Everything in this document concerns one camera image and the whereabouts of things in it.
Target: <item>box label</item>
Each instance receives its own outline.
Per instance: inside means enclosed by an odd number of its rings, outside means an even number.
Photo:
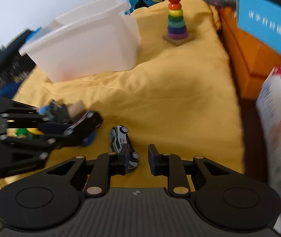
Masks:
[[[281,6],[268,0],[238,0],[238,27],[281,55]]]

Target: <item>orange box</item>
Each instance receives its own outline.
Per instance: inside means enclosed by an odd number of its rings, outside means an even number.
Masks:
[[[231,8],[222,8],[220,14],[223,35],[233,61],[240,96],[256,100],[266,77],[274,66],[281,65],[281,56],[239,29]]]
[[[228,24],[223,18],[222,29],[229,55],[233,61],[240,96],[241,98],[256,100],[260,92],[261,86],[266,78],[250,75],[247,68],[247,63],[244,59],[244,55],[241,52],[233,33],[229,29]]]

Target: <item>toy car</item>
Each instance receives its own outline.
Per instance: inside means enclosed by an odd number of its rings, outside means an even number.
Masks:
[[[124,143],[130,145],[130,160],[128,165],[128,171],[130,172],[138,167],[139,153],[134,150],[127,133],[128,128],[123,125],[112,127],[110,131],[110,150],[115,153],[120,153]]]

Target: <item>yellow bedsheet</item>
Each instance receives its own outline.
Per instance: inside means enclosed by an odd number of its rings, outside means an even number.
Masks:
[[[112,186],[166,186],[165,177],[150,174],[150,143],[160,153],[175,153],[186,160],[202,155],[243,172],[239,108],[229,57],[214,27],[218,17],[213,17],[214,12],[201,0],[181,3],[187,28],[196,34],[196,39],[179,47],[162,39],[167,30],[167,1],[138,9],[134,15],[141,47],[138,65],[130,71],[59,83],[52,83],[39,68],[33,71],[15,100],[37,107],[50,99],[63,99],[65,103],[82,100],[87,108],[99,111],[104,118],[91,146],[54,150],[47,166],[76,155],[95,159],[108,152],[109,130],[122,124],[129,128],[130,139],[141,158],[134,172],[112,177]],[[0,180],[0,184],[25,175]]]

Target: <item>plastic storage box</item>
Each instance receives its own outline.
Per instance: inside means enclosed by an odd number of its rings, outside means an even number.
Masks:
[[[137,0],[96,0],[61,15],[20,49],[53,82],[136,65],[140,34],[130,13]]]

